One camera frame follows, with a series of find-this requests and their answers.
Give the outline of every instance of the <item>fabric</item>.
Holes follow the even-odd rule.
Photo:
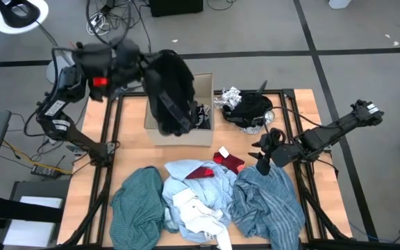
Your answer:
[[[215,176],[212,178],[186,179],[186,176],[199,167],[210,168],[214,171]],[[174,205],[173,196],[187,188],[190,188],[206,207],[211,210],[220,210],[223,213],[223,216],[219,219],[220,223],[225,226],[231,223],[229,208],[233,201],[233,184],[237,177],[236,174],[210,160],[177,160],[168,162],[165,168],[170,176],[165,181],[162,195],[169,206],[170,220],[177,224],[177,227],[172,229],[179,229],[186,240],[197,243],[209,241],[204,233],[194,233],[186,229],[180,218],[180,212]]]
[[[155,167],[133,172],[112,199],[110,238],[116,250],[153,249],[165,219],[163,182]]]
[[[208,178],[208,177],[214,177],[214,171],[212,169],[208,169],[207,167],[199,167],[198,169],[194,170],[191,174],[186,176],[186,179]]]
[[[214,153],[213,160],[215,163],[222,164],[227,169],[234,172],[234,174],[239,174],[240,171],[244,168],[244,161],[229,154],[228,157],[223,157],[220,152]]]
[[[224,119],[240,128],[262,126],[263,115],[272,108],[271,100],[258,93],[240,93],[240,95],[242,100],[234,109],[223,105]]]
[[[272,249],[297,250],[305,216],[285,170],[272,164],[262,176],[252,166],[237,177],[231,215],[240,231],[245,237],[270,239]]]
[[[240,90],[236,89],[235,87],[231,87],[228,91],[223,89],[221,97],[214,98],[214,107],[216,109],[222,109],[223,105],[227,105],[231,109],[234,109],[234,107],[236,107],[241,100],[242,97],[240,96]]]
[[[228,229],[219,222],[223,217],[221,210],[211,210],[206,207],[190,188],[175,194],[172,201],[178,208],[180,219],[187,230],[213,235],[217,238],[221,250],[232,249]]]
[[[206,104],[199,104],[196,109],[197,120],[194,128],[211,129],[209,120],[210,107]]]
[[[214,98],[214,107],[217,109],[223,109],[224,106],[228,112],[232,112],[235,107],[242,101],[242,96],[240,95],[240,91],[232,87],[230,90],[226,91],[223,89],[223,93],[221,97],[219,98]],[[272,111],[267,112],[265,115],[265,121],[266,124],[270,124],[274,121],[274,113]],[[258,134],[262,130],[263,124],[261,125],[253,125],[253,126],[248,126],[246,128],[239,127],[240,130],[243,133],[249,134],[249,135],[255,135]]]
[[[194,76],[183,59],[171,50],[160,51],[151,69],[144,72],[143,88],[158,130],[163,135],[188,133],[186,126],[194,125],[191,123],[195,118],[191,117]]]

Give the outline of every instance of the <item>red light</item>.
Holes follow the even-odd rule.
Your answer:
[[[94,77],[94,87],[104,87],[107,86],[108,79],[104,77]]]

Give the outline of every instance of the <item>white label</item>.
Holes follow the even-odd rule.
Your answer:
[[[225,158],[229,156],[229,152],[228,152],[228,150],[225,149],[225,147],[221,147],[219,149],[219,153]]]
[[[63,125],[55,125],[56,129],[62,130],[62,131],[67,131],[67,127]]]
[[[60,110],[60,108],[65,105],[66,103],[64,101],[56,100],[55,103],[50,107],[50,109],[46,112],[46,115],[52,116],[55,115],[55,113]]]
[[[53,120],[52,121],[54,124],[60,124],[64,126],[70,126],[70,122],[66,122],[65,120]]]
[[[370,114],[373,114],[373,113],[378,112],[378,111],[379,111],[378,108],[372,108],[372,109],[369,111],[369,113],[370,113]]]
[[[204,232],[204,233],[205,233],[206,240],[214,240],[214,235],[207,233],[207,232]]]

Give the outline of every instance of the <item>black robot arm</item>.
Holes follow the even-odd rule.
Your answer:
[[[45,93],[43,102],[38,102],[36,121],[41,125],[44,134],[53,140],[68,141],[88,152],[91,163],[106,166],[110,162],[112,144],[94,142],[80,132],[74,121],[63,110],[69,103],[76,103],[85,96],[86,84],[90,97],[103,101],[110,98],[114,91],[126,87],[142,77],[155,83],[151,68],[152,63],[160,57],[160,53],[142,54],[138,45],[130,40],[115,43],[116,58],[112,56],[112,48],[105,44],[77,44],[72,51],[75,65],[61,70],[58,80],[50,93]]]
[[[285,143],[285,134],[272,128],[269,135],[262,135],[259,142],[253,144],[260,147],[265,155],[250,153],[259,159],[257,168],[261,174],[269,172],[269,159],[277,167],[284,167],[296,160],[314,162],[319,155],[329,146],[338,143],[340,138],[358,127],[376,126],[382,122],[383,112],[372,102],[357,100],[351,104],[353,110],[337,121],[327,126],[317,126],[295,136],[291,143]]]

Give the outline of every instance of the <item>white paper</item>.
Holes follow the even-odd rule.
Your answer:
[[[63,200],[46,197],[21,197],[21,202],[59,208]],[[26,247],[47,247],[54,227],[55,224],[51,222],[28,222],[14,219],[12,223],[10,223],[3,244]]]
[[[219,149],[219,153],[225,158],[229,156],[229,152],[228,152],[228,150],[225,149],[225,147],[221,147]]]

